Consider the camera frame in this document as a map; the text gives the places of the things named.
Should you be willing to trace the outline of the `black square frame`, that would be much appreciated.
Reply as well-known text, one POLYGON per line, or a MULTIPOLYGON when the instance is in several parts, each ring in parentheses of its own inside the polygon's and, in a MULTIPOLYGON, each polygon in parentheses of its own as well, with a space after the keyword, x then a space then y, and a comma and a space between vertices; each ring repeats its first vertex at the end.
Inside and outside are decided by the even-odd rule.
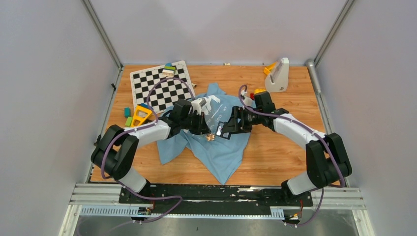
POLYGON ((217 130, 215 132, 215 135, 219 138, 227 139, 229 140, 231 138, 231 133, 229 130, 228 122, 226 121, 220 121, 217 126, 217 130))

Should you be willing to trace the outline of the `light blue printed t-shirt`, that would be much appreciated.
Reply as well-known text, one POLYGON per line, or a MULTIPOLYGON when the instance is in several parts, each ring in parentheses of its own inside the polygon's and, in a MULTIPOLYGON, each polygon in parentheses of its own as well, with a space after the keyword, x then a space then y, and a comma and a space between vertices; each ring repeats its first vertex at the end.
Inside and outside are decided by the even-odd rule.
MULTIPOLYGON (((207 113, 205 120, 211 133, 217 131, 219 122, 229 120, 234 106, 241 106, 239 98, 227 95, 218 83, 210 83, 207 92, 197 95, 196 99, 207 102, 203 111, 207 113)), ((157 141, 157 148, 162 164, 174 160, 185 148, 190 149, 221 184, 226 184, 242 163, 249 137, 250 133, 241 133, 231 135, 230 139, 217 136, 208 141, 205 135, 181 130, 171 138, 157 141)))

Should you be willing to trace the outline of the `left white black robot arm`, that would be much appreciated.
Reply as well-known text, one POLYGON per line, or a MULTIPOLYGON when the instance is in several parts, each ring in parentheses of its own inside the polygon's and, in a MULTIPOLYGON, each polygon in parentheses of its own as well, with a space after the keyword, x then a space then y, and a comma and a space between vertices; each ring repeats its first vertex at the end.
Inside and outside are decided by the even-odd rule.
POLYGON ((210 133, 206 123, 202 98, 187 101, 180 99, 165 115, 154 123, 122 128, 112 125, 104 136, 97 140, 91 162, 98 166, 110 178, 132 190, 132 197, 139 203, 150 199, 148 181, 132 167, 137 148, 144 145, 170 139, 181 131, 203 135, 210 133))

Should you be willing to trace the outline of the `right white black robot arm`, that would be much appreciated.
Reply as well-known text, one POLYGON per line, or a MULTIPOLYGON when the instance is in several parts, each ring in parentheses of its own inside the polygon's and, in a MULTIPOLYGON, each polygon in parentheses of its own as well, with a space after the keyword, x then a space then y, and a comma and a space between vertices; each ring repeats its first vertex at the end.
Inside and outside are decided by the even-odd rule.
POLYGON ((252 100, 247 97, 246 88, 241 87, 239 99, 241 106, 233 107, 229 124, 223 129, 226 133, 249 133, 254 125, 263 125, 305 150, 306 170, 282 183, 283 203, 294 205, 301 194, 330 186, 336 181, 341 187, 346 185, 345 178, 353 170, 340 135, 315 130, 286 109, 277 109, 267 91, 255 93, 252 100))

